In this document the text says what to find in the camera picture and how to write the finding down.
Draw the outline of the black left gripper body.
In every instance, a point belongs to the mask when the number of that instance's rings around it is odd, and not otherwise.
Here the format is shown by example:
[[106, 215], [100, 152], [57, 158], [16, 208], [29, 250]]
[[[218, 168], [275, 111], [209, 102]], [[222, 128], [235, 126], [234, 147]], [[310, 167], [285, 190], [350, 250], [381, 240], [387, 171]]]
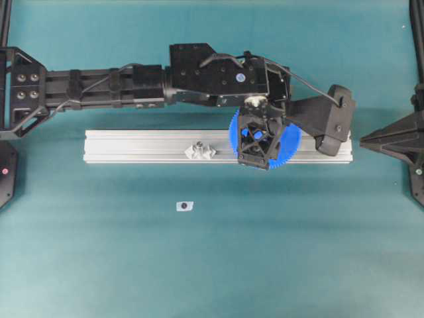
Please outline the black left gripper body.
[[263, 62], [266, 71], [267, 93], [252, 95], [244, 100], [243, 115], [258, 118], [286, 118], [291, 102], [291, 75], [288, 66], [281, 66], [267, 58], [252, 58]]

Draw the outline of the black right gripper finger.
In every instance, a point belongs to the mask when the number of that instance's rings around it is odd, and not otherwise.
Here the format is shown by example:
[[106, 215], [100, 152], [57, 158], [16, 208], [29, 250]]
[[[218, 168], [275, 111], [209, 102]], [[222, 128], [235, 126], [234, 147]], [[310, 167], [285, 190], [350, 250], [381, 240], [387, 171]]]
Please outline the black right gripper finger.
[[402, 142], [384, 142], [377, 139], [361, 140], [360, 146], [399, 159], [409, 166], [418, 167], [423, 165], [423, 149], [409, 147]]
[[401, 136], [408, 133], [418, 133], [423, 131], [423, 111], [414, 112], [382, 129], [378, 129], [360, 139], [361, 142], [368, 142], [389, 136]]

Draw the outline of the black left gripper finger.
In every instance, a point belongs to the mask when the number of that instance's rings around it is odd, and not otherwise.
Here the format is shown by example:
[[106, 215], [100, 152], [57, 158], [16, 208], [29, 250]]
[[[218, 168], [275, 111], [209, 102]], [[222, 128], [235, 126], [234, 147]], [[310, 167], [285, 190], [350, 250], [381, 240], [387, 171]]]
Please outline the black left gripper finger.
[[237, 156], [239, 164], [270, 169], [278, 158], [280, 139], [286, 126], [285, 109], [268, 99], [245, 99], [237, 117]]

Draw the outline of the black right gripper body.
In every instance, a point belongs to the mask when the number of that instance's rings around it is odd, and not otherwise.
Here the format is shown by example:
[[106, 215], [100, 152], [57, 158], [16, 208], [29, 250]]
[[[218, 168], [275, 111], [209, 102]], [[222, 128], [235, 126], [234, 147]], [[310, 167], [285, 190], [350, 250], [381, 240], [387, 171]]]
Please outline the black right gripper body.
[[411, 104], [414, 107], [413, 118], [418, 119], [423, 115], [423, 84], [415, 86], [415, 93], [411, 97]]

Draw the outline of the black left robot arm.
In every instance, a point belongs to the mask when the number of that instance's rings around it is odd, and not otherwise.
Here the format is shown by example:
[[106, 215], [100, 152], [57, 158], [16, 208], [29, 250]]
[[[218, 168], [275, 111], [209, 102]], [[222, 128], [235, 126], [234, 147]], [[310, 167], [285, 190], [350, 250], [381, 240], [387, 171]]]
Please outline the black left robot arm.
[[235, 107], [230, 141], [241, 164], [269, 170], [292, 159], [301, 131], [286, 120], [290, 72], [264, 57], [175, 44], [170, 63], [49, 71], [16, 47], [1, 49], [1, 140], [24, 137], [67, 110]]

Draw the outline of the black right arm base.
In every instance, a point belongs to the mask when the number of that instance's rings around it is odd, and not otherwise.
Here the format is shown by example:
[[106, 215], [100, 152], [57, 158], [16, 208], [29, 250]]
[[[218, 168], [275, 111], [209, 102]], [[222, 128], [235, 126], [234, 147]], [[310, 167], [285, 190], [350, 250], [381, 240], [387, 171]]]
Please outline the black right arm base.
[[423, 166], [410, 166], [409, 167], [409, 187], [411, 196], [420, 206], [424, 205], [423, 196]]

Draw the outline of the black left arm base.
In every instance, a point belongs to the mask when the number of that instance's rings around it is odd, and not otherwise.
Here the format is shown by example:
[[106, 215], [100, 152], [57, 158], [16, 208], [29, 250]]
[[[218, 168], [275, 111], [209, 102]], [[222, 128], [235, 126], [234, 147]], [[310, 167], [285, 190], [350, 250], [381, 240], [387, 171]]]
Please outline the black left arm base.
[[18, 153], [7, 141], [1, 141], [1, 208], [6, 206], [14, 196], [15, 180], [18, 166]]

